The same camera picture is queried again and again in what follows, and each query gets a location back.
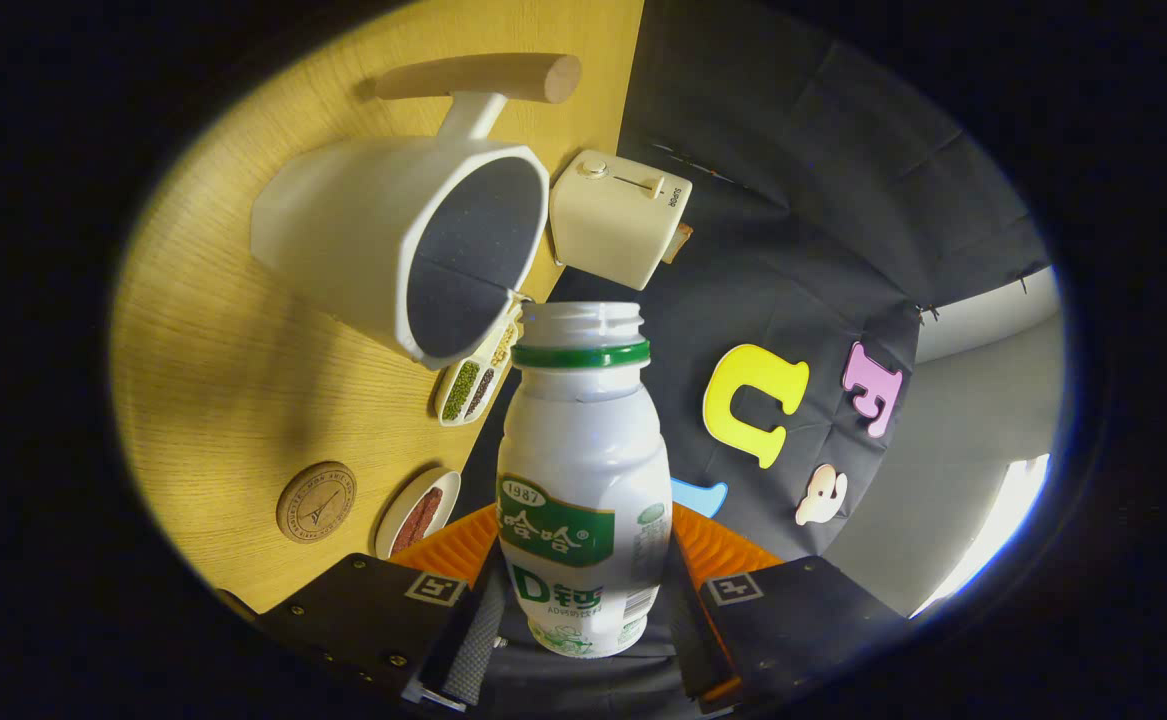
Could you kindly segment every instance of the green label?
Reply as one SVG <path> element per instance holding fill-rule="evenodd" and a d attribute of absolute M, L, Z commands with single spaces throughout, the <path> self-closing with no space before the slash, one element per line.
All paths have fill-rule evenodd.
<path fill-rule="evenodd" d="M 552 499 L 543 488 L 502 475 L 497 497 L 499 537 L 525 552 L 571 568 L 614 555 L 614 511 Z"/>
<path fill-rule="evenodd" d="M 654 523 L 654 520 L 662 518 L 663 513 L 664 506 L 662 506 L 662 502 L 656 502 L 651 506 L 647 506 L 647 509 L 641 511 L 641 515 L 637 516 L 637 523 L 648 525 Z"/>
<path fill-rule="evenodd" d="M 566 618 L 588 618 L 601 611 L 601 594 L 605 592 L 602 585 L 589 590 L 569 588 L 564 583 L 554 583 L 548 588 L 547 583 L 531 571 L 513 562 L 509 565 L 516 594 L 527 602 L 547 603 L 548 614 L 564 615 Z"/>
<path fill-rule="evenodd" d="M 538 638 L 538 642 L 561 655 L 585 656 L 592 652 L 592 641 L 573 625 L 555 625 L 555 628 L 545 629 L 533 620 L 529 620 L 527 624 L 529 631 L 533 634 L 534 638 Z"/>
<path fill-rule="evenodd" d="M 644 616 L 641 616 L 641 618 L 636 618 L 634 621 L 630 621 L 630 623 L 628 623 L 627 625 L 623 625 L 623 629 L 619 630 L 619 644 L 623 644 L 623 643 L 630 641 L 633 638 L 633 636 L 635 634 L 637 634 L 637 629 L 638 629 L 637 625 L 641 625 L 641 621 L 642 620 L 644 620 Z"/>

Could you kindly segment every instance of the mug handle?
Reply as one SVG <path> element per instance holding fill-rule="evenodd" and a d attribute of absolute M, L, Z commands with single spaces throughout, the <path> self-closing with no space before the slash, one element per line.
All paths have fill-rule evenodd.
<path fill-rule="evenodd" d="M 483 140 L 506 100 L 565 102 L 582 71 L 575 55 L 464 55 L 387 70 L 373 84 L 373 95 L 385 100 L 452 95 L 454 105 L 436 137 Z"/>
<path fill-rule="evenodd" d="M 496 53 L 463 55 L 392 68 L 373 84 L 383 100 L 496 92 L 511 100 L 565 102 L 578 88 L 584 63 L 575 55 Z"/>

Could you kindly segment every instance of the wooden handle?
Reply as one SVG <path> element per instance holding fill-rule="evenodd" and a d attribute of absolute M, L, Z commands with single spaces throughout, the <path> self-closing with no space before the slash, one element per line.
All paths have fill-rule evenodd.
<path fill-rule="evenodd" d="M 578 88 L 582 71 L 584 64 L 575 55 L 464 55 L 387 70 L 373 84 L 373 95 L 400 100 L 473 91 L 499 92 L 515 100 L 565 102 Z"/>

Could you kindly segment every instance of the toaster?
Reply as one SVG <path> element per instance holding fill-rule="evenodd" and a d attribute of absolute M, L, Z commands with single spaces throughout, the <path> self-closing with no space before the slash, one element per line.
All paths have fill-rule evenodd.
<path fill-rule="evenodd" d="M 680 222 L 692 188 L 650 165 L 579 152 L 548 196 L 555 263 L 643 291 L 693 232 Z"/>

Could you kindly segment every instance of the orange silicone pad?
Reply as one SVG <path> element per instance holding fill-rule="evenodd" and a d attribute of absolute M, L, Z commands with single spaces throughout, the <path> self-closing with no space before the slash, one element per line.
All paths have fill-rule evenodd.
<path fill-rule="evenodd" d="M 498 533 L 495 506 L 491 503 L 411 544 L 391 555 L 387 561 L 406 568 L 463 579 L 471 588 L 477 583 L 485 557 L 490 555 L 490 547 Z"/>
<path fill-rule="evenodd" d="M 752 573 L 783 564 L 756 543 L 679 503 L 671 506 L 671 529 L 680 543 L 694 592 L 707 578 Z"/>

